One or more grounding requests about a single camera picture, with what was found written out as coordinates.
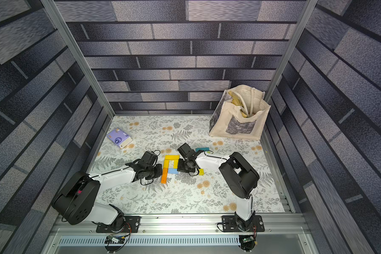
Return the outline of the light blue block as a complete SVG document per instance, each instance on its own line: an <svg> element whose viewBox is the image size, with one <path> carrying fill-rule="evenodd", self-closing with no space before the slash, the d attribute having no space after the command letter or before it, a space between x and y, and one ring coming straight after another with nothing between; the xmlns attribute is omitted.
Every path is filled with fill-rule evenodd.
<svg viewBox="0 0 381 254"><path fill-rule="evenodd" d="M174 168L168 168L168 173L169 174L178 174L178 170Z"/></svg>

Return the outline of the orange block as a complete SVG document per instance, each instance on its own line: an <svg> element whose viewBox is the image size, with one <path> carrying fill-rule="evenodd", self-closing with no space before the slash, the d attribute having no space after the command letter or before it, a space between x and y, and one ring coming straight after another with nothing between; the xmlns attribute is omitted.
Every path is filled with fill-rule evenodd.
<svg viewBox="0 0 381 254"><path fill-rule="evenodd" d="M161 177L161 183L167 184L168 168L163 168L163 173Z"/></svg>

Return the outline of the long yellow block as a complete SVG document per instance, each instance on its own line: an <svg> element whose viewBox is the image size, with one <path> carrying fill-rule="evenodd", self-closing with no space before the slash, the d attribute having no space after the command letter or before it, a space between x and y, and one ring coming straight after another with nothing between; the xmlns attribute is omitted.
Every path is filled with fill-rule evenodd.
<svg viewBox="0 0 381 254"><path fill-rule="evenodd" d="M179 155L166 155L165 160L179 160Z"/></svg>

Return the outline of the teal block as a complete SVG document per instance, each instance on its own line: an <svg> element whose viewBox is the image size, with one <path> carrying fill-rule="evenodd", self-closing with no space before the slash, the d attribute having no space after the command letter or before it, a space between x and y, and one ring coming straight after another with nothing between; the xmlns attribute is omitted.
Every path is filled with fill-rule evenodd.
<svg viewBox="0 0 381 254"><path fill-rule="evenodd" d="M208 147L196 148L195 151L210 151L210 149Z"/></svg>

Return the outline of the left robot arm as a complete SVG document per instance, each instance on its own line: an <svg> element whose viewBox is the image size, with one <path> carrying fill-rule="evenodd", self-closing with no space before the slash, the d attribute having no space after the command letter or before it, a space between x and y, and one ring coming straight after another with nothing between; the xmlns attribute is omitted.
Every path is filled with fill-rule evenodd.
<svg viewBox="0 0 381 254"><path fill-rule="evenodd" d="M79 171L55 196L52 207L71 225L92 221L120 228L123 212L112 204L96 202L97 195L107 189L137 181L141 185L146 185L146 181L153 183L163 174L162 165L157 160L158 155L154 151L146 151L140 159L127 163L122 169L95 175Z"/></svg>

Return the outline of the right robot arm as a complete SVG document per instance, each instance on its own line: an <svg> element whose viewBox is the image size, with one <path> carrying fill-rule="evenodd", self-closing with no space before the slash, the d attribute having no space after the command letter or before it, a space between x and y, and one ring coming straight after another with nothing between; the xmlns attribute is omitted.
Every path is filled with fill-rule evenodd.
<svg viewBox="0 0 381 254"><path fill-rule="evenodd" d="M188 144L177 151L181 155L178 170L185 173L199 173L201 169L219 171L232 193L237 197L235 217L249 225L255 216L252 191L257 188L259 174L238 152L229 156L214 156L203 150L195 151Z"/></svg>

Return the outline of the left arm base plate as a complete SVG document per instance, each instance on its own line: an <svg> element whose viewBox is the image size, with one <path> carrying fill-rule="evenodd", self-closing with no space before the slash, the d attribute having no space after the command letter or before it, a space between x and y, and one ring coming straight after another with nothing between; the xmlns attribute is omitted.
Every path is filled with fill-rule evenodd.
<svg viewBox="0 0 381 254"><path fill-rule="evenodd" d="M140 221L140 216L118 216L110 225L99 223L96 228L96 233L137 233Z"/></svg>

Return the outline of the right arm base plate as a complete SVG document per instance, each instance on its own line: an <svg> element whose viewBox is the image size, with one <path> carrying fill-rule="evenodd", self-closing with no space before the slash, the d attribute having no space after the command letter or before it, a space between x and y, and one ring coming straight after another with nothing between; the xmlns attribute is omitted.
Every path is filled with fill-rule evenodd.
<svg viewBox="0 0 381 254"><path fill-rule="evenodd" d="M221 217L223 232L264 232L264 222L259 215L253 215L244 221L236 215L223 215Z"/></svg>

